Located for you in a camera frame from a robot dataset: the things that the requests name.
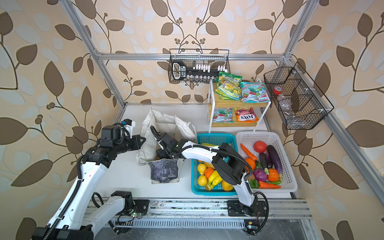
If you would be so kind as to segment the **cream Monet print tote bag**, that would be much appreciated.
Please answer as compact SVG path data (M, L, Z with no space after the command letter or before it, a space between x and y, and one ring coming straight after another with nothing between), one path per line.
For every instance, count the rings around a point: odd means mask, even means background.
M163 114L154 109L150 109L143 121L141 136L145 137L146 141L138 150L137 164L150 167L152 184L177 183L180 180L180 170L184 160L158 157L157 150L161 147L150 129L151 126L161 134L166 133L177 141L186 139L194 143L197 142L196 128L191 122L185 122L177 116Z

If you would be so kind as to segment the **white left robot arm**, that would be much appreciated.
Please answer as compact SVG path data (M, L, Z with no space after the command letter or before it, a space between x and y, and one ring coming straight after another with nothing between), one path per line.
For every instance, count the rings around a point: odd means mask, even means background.
M125 119L102 128L95 146L77 160L77 178L65 200L45 227L35 229L33 240L92 240L117 215L135 215L138 207L131 192L115 191L106 203L85 217L95 189L117 155L136 151L146 141L133 135L136 123Z

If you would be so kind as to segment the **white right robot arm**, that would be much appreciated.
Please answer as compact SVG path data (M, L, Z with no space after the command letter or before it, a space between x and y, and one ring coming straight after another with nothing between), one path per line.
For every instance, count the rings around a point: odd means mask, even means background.
M220 146L208 147L185 139L177 141L166 133L158 132L154 126L150 129L160 145L159 157L167 160L195 159L212 164L219 176L234 186L240 204L236 208L238 213L255 217L264 212L265 218L269 216L267 197L261 192L253 193L248 183L248 177L253 173L252 167L231 145L222 143Z

